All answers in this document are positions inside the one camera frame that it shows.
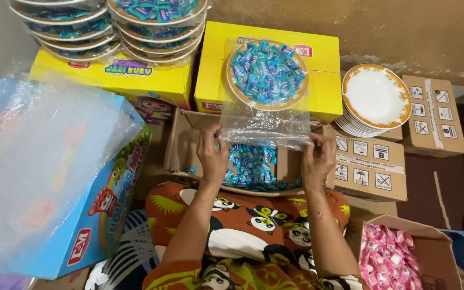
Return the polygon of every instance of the red cartoon monster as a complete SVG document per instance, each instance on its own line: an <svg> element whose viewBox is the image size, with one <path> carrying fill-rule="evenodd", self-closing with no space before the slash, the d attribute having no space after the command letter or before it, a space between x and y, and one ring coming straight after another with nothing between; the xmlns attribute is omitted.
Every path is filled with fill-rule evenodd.
<svg viewBox="0 0 464 290"><path fill-rule="evenodd" d="M95 213L105 213L108 217L114 214L115 206L117 205L117 197L108 188L108 185L100 190L98 195L94 198L94 203L89 208L89 216Z"/></svg>

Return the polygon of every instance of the pink candy wrapper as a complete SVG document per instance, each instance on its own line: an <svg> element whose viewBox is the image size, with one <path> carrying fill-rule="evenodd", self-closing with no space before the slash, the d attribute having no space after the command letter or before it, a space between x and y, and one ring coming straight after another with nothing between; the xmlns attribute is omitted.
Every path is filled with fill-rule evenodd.
<svg viewBox="0 0 464 290"><path fill-rule="evenodd" d="M423 290L411 235L376 224L363 233L359 268L371 290Z"/></svg>

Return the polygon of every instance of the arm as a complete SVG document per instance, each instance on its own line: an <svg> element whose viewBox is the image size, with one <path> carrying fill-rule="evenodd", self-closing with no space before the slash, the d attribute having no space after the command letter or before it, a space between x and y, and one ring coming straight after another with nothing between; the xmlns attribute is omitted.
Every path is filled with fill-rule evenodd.
<svg viewBox="0 0 464 290"><path fill-rule="evenodd" d="M320 277L359 275L357 261L338 230L323 189L323 181L336 164L336 143L324 135L310 136L315 146L305 150L302 179L316 271Z"/></svg>
<svg viewBox="0 0 464 290"><path fill-rule="evenodd" d="M227 142L214 144L214 135L221 129L215 124L198 134L197 156L203 177L191 205L186 210L162 258L162 264L177 260L200 261L205 250L212 206L229 164Z"/></svg>

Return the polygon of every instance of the pink candy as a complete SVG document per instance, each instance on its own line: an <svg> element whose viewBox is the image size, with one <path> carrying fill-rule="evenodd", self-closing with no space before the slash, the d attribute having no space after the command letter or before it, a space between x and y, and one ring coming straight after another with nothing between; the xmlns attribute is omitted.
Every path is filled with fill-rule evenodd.
<svg viewBox="0 0 464 290"><path fill-rule="evenodd" d="M366 224L359 268L371 290L423 290L420 267L410 252L415 246L404 231Z"/></svg>

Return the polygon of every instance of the woman's left hand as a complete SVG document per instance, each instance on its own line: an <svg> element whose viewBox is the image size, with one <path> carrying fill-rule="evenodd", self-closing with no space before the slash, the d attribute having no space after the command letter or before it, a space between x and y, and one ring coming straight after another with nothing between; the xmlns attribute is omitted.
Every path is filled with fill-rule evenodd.
<svg viewBox="0 0 464 290"><path fill-rule="evenodd" d="M202 181L221 185L225 172L229 167L229 143L219 139L218 148L214 143L214 135L221 129L221 124L216 123L209 129L198 134L197 156L203 167Z"/></svg>

